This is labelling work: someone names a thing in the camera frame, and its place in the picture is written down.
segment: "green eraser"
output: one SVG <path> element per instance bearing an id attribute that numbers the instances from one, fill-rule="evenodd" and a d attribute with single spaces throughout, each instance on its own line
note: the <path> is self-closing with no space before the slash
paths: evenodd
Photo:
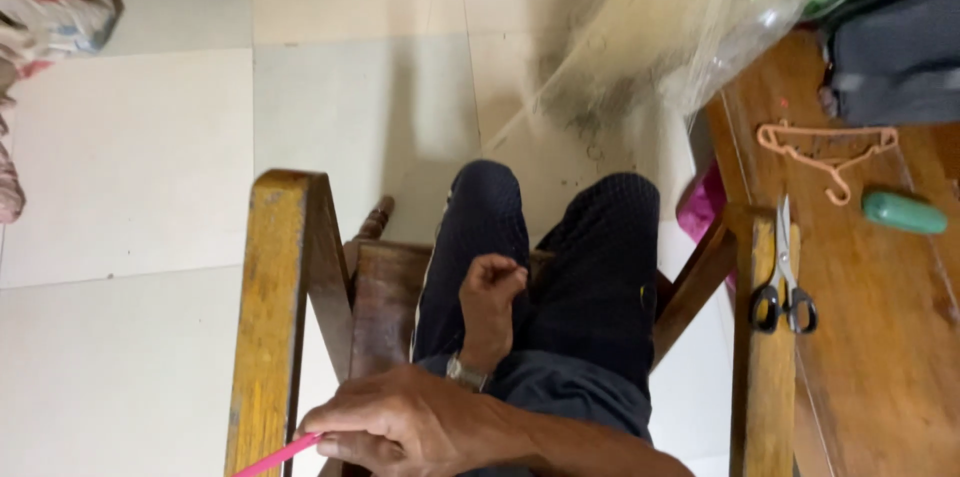
<path id="1" fill-rule="evenodd" d="M 889 191 L 863 196 L 867 220 L 913 233 L 934 234 L 947 230 L 947 216 L 936 207 Z"/>

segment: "patterned cloth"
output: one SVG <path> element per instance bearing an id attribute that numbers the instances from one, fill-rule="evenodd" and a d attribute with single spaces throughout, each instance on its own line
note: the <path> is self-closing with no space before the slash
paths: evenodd
<path id="1" fill-rule="evenodd" d="M 659 217 L 657 187 L 637 174 L 581 191 L 537 246 L 555 259 L 513 301 L 513 350 L 593 363 L 649 398 Z M 462 347 L 460 285 L 474 258 L 490 253 L 530 267 L 520 184 L 507 166 L 478 160 L 450 189 L 417 308 L 414 362 Z"/>

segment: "scissors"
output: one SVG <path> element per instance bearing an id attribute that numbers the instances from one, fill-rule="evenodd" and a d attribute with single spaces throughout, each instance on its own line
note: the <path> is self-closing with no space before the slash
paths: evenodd
<path id="1" fill-rule="evenodd" d="M 750 324 L 761 333 L 771 334 L 777 330 L 782 315 L 786 314 L 790 330 L 798 335 L 809 335 L 817 330 L 817 307 L 806 291 L 797 286 L 797 279 L 790 268 L 790 197 L 784 196 L 776 207 L 776 262 L 770 282 L 753 296 Z M 786 280 L 786 303 L 780 302 L 781 278 Z M 761 316 L 763 305 L 766 313 Z M 807 321 L 801 324 L 800 311 L 806 309 Z"/>

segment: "wooden furniture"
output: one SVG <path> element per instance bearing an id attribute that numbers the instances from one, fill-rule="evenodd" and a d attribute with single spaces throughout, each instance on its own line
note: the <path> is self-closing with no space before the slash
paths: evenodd
<path id="1" fill-rule="evenodd" d="M 381 373 L 408 362 L 417 300 L 431 249 L 378 240 L 389 199 L 346 247 L 324 174 L 272 170 L 250 198 L 226 448 L 227 477 L 281 447 L 297 423 L 306 299 L 338 377 Z M 747 325 L 754 287 L 773 271 L 772 210 L 730 206 L 709 229 L 676 283 L 661 278 L 654 326 L 661 360 L 734 266 L 740 274 L 734 357 L 731 474 L 792 475 L 794 335 Z M 799 257 L 799 230 L 791 245 Z M 534 252 L 536 284 L 548 254 Z M 359 468 L 345 467 L 344 474 Z"/>
<path id="2" fill-rule="evenodd" d="M 854 197 L 834 206 L 824 195 L 830 177 L 755 139 L 759 125 L 780 120 L 841 127 L 817 100 L 824 68 L 814 38 L 793 33 L 706 108 L 729 201 L 773 206 L 787 192 L 801 228 L 799 280 L 816 299 L 820 327 L 797 341 L 799 470 L 804 477 L 957 475 L 960 202 L 938 158 L 938 128 L 900 127 L 898 150 L 845 171 Z M 947 214 L 946 233 L 871 224 L 859 206 L 868 188 L 930 201 Z"/>

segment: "scissor handle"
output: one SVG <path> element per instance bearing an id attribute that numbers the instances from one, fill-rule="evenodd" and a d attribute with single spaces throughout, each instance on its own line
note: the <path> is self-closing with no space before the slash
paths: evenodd
<path id="1" fill-rule="evenodd" d="M 810 335 L 817 330 L 819 318 L 817 317 L 817 305 L 813 304 L 813 299 L 806 291 L 799 287 L 794 287 L 790 293 L 790 310 L 787 311 L 787 323 L 790 324 L 790 330 L 798 335 Z M 806 325 L 800 324 L 800 311 L 806 309 Z"/>
<path id="2" fill-rule="evenodd" d="M 761 317 L 761 307 L 763 303 L 767 305 L 766 315 Z M 759 331 L 767 335 L 773 334 L 777 330 L 777 324 L 780 322 L 780 316 L 784 313 L 780 304 L 780 294 L 777 288 L 773 286 L 762 287 L 753 296 L 753 307 L 750 310 L 750 325 L 754 331 Z"/>

